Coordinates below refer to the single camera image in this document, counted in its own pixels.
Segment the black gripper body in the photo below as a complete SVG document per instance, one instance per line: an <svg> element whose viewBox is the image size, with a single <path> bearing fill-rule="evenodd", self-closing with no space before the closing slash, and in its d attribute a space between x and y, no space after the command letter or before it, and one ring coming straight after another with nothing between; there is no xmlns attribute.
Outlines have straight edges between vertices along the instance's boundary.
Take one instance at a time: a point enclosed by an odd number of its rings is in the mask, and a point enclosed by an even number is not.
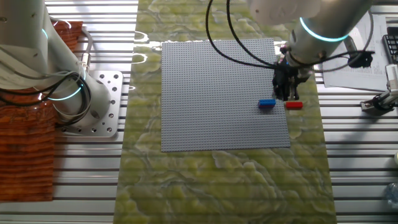
<svg viewBox="0 0 398 224"><path fill-rule="evenodd" d="M290 85L297 86L306 82L311 76L311 71L306 68L293 67L289 64L277 63L274 66L272 85L274 89Z"/></svg>

